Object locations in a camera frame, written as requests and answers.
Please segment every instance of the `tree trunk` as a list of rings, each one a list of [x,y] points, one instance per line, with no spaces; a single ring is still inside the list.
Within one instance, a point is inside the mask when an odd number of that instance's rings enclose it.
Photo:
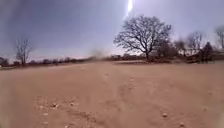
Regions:
[[[145,55],[146,55],[146,61],[149,62],[149,53],[146,52]]]

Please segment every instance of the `rock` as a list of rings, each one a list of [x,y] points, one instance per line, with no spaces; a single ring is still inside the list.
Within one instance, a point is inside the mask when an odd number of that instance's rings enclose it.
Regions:
[[[50,105],[50,107],[52,107],[52,108],[58,108],[58,106],[59,106],[59,105],[56,104],[56,103],[53,103],[53,104]]]
[[[73,102],[72,102],[72,103],[70,103],[70,106],[75,106],[75,103],[73,103]]]
[[[48,122],[45,121],[45,122],[43,122],[43,124],[44,124],[44,125],[48,125]]]
[[[167,113],[163,113],[162,116],[163,116],[163,118],[167,118],[168,114]]]
[[[40,109],[43,109],[43,108],[44,108],[44,106],[42,106],[42,105],[41,105],[39,108],[40,108]]]
[[[184,125],[183,122],[180,122],[179,126],[180,126],[181,128],[185,128],[185,125]]]
[[[44,116],[48,116],[48,113],[43,113]]]

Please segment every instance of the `treeline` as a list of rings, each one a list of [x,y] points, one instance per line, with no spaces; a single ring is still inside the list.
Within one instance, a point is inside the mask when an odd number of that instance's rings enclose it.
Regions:
[[[57,66],[63,64],[74,64],[74,63],[86,63],[94,60],[93,57],[84,58],[84,59],[75,59],[66,57],[64,59],[43,59],[41,61],[31,60],[30,62],[26,63],[25,65],[22,64],[20,61],[14,61],[13,63],[9,63],[8,59],[0,58],[0,65],[1,67],[38,67],[38,66]]]

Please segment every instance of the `dirt ground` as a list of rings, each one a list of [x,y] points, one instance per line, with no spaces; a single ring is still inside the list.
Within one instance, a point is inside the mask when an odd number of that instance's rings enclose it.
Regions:
[[[224,62],[0,71],[1,128],[223,128]]]

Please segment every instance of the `pebble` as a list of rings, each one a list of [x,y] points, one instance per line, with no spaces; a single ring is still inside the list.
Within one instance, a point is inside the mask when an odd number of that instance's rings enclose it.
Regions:
[[[48,122],[43,122],[43,124],[48,125]]]
[[[184,125],[183,122],[180,122],[179,126],[180,126],[181,128],[184,128],[184,127],[185,127],[185,125]]]
[[[52,108],[58,108],[58,106],[59,106],[59,105],[56,104],[56,103],[53,103],[53,104],[51,105]]]
[[[168,114],[167,113],[163,113],[162,116],[163,116],[163,118],[167,118]]]
[[[43,113],[44,116],[48,116],[48,113]]]

